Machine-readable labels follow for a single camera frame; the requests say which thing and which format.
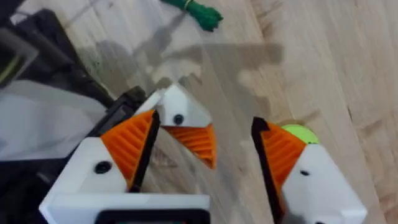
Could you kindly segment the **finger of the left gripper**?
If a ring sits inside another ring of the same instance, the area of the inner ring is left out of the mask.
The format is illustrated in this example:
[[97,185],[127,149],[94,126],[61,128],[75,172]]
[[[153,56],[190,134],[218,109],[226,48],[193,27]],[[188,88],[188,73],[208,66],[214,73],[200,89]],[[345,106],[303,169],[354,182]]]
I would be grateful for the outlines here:
[[216,167],[217,143],[208,110],[183,86],[173,83],[158,89],[140,105],[136,114],[156,110],[160,125],[210,169]]

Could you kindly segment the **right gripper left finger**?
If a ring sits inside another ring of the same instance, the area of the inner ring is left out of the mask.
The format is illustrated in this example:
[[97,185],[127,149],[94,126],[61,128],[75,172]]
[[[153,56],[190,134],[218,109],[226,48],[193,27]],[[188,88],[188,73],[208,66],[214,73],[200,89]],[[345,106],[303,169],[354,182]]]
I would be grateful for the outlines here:
[[135,115],[87,137],[53,184],[52,194],[139,192],[160,127],[159,114]]

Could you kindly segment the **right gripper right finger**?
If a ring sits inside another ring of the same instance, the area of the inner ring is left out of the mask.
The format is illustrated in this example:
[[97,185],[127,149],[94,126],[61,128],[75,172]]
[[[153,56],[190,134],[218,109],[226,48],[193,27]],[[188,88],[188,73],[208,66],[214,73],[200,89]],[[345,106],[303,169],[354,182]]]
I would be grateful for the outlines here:
[[368,210],[317,135],[306,126],[252,120],[274,223],[363,223]]

